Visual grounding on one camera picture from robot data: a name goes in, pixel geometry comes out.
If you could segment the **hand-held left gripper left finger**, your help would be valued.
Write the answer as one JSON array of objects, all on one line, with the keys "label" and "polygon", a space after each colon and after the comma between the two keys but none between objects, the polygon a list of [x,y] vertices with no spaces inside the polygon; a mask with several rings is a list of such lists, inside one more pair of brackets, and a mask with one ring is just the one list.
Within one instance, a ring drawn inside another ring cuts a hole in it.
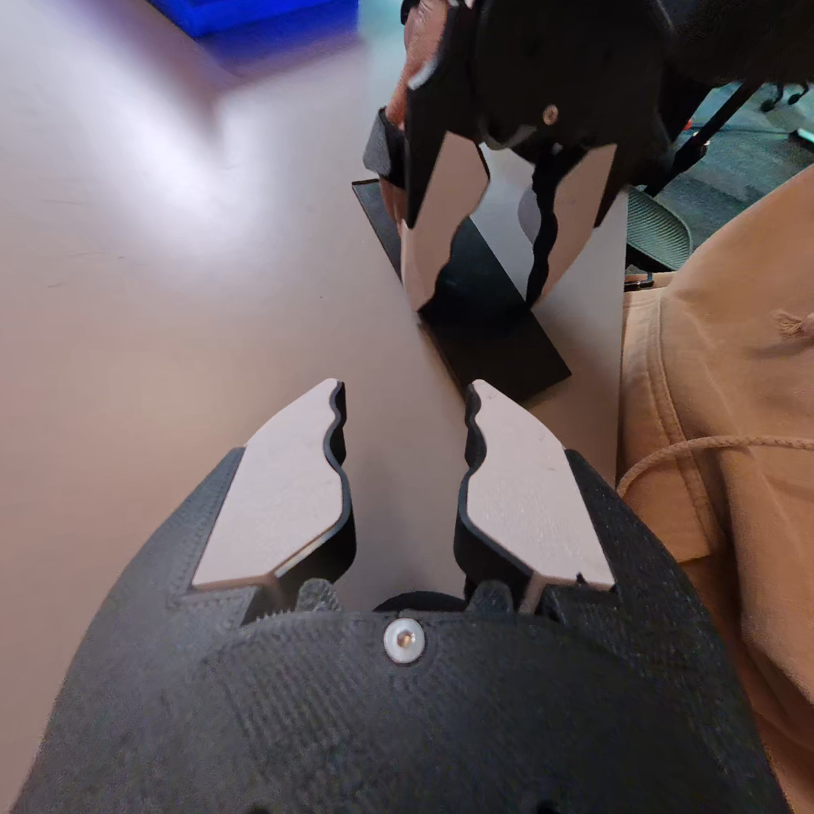
[{"label": "hand-held left gripper left finger", "polygon": [[247,442],[190,586],[259,588],[292,610],[313,579],[334,584],[357,553],[343,429],[344,383],[325,379]]}]

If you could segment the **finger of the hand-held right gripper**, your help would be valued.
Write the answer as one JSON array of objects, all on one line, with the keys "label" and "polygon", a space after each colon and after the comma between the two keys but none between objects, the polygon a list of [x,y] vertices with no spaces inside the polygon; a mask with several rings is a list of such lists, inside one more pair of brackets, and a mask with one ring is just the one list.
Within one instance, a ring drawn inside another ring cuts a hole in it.
[{"label": "finger of the hand-held right gripper", "polygon": [[527,304],[551,293],[593,235],[616,147],[549,149],[537,160],[532,192],[540,224],[532,241]]},{"label": "finger of the hand-held right gripper", "polygon": [[413,227],[402,220],[401,281],[412,311],[419,312],[433,298],[453,239],[479,207],[489,182],[480,148],[447,132]]}]

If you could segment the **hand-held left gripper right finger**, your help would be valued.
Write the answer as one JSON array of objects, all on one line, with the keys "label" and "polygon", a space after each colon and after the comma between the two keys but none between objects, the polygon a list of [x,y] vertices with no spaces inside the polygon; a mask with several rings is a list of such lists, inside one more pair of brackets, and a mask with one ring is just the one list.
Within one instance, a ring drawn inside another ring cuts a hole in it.
[{"label": "hand-held left gripper right finger", "polygon": [[467,593],[500,581],[515,610],[532,614],[549,586],[611,591],[615,577],[555,434],[482,379],[467,387],[465,424],[454,557]]}]

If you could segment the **black plate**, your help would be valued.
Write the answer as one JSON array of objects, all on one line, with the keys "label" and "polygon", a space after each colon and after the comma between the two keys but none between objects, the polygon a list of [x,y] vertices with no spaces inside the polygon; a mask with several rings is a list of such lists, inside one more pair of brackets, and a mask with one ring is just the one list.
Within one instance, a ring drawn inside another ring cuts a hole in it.
[{"label": "black plate", "polygon": [[571,376],[470,218],[419,316],[461,392],[483,379],[524,404]]}]

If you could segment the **grey mesh office chair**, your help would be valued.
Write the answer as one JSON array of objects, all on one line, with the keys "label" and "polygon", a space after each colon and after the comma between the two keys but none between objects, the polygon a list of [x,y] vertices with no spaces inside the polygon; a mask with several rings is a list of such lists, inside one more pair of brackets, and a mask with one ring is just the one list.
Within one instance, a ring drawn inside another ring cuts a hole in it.
[{"label": "grey mesh office chair", "polygon": [[627,201],[626,262],[647,273],[673,273],[694,249],[686,223],[644,191],[631,187]]}]

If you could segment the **person in beige hoodie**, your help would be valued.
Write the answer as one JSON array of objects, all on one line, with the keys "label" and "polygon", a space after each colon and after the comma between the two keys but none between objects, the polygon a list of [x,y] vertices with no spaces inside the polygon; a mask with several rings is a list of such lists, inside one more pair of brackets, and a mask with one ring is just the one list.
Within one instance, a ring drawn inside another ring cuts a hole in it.
[{"label": "person in beige hoodie", "polygon": [[813,802],[813,168],[625,295],[617,470],[724,638],[793,812]]}]

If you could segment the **blue plastic bin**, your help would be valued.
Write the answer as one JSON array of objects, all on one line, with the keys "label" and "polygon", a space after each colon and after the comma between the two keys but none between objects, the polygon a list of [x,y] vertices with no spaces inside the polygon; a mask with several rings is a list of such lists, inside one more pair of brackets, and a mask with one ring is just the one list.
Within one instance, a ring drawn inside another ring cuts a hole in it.
[{"label": "blue plastic bin", "polygon": [[251,26],[295,33],[354,26],[358,1],[150,1],[194,39],[236,33]]}]

